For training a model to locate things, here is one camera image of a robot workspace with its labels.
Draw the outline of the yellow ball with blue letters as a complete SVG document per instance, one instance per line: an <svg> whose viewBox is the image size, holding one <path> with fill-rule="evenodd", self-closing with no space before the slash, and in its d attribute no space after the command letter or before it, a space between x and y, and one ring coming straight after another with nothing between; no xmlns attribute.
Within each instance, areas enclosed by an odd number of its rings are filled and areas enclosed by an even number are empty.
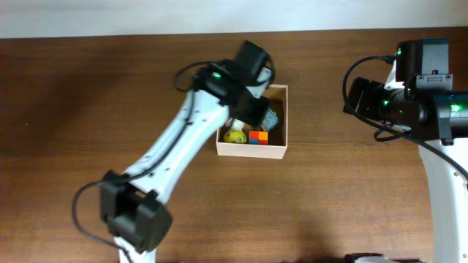
<svg viewBox="0 0 468 263"><path fill-rule="evenodd" d="M226 143L245 144L246 135L241 129L229 129L223 136Z"/></svg>

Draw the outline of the multicolour puzzle cube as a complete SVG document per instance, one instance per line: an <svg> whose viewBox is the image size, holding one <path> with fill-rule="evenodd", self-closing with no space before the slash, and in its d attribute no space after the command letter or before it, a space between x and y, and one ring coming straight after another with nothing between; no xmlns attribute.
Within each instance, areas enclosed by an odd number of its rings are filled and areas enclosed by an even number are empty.
<svg viewBox="0 0 468 263"><path fill-rule="evenodd" d="M251 130L249 132L249 144L267 145L268 144L268 132Z"/></svg>

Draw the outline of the white duck toy pink hat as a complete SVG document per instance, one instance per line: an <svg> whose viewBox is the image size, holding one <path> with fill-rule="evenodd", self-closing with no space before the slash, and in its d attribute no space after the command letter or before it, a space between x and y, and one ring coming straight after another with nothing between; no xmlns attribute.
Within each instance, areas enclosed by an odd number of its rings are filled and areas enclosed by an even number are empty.
<svg viewBox="0 0 468 263"><path fill-rule="evenodd" d="M245 123L243 121L238 120L238 119L230 118L227 121L227 123L225 124L225 126L228 129L242 130L243 127L245 126Z"/></svg>

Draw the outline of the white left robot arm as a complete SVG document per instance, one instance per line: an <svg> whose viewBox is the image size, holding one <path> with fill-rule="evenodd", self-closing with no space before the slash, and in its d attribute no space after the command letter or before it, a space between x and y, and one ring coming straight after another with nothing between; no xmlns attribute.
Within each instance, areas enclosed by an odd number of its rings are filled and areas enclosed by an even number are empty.
<svg viewBox="0 0 468 263"><path fill-rule="evenodd" d="M99 183L101 219L120 262L154 262L173 222L165 204L206 140L230 118L260 126L267 114L263 93L275 78L271 60L197 66L180 111L156 142L122 174L110 170Z"/></svg>

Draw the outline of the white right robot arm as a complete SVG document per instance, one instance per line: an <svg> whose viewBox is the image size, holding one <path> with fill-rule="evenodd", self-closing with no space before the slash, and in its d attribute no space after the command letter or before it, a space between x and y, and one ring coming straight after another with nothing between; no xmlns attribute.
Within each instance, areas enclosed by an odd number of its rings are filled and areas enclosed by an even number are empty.
<svg viewBox="0 0 468 263"><path fill-rule="evenodd" d="M467 261L467 92L450 75L362 77L342 88L344 111L418 145L434 228L434 261Z"/></svg>

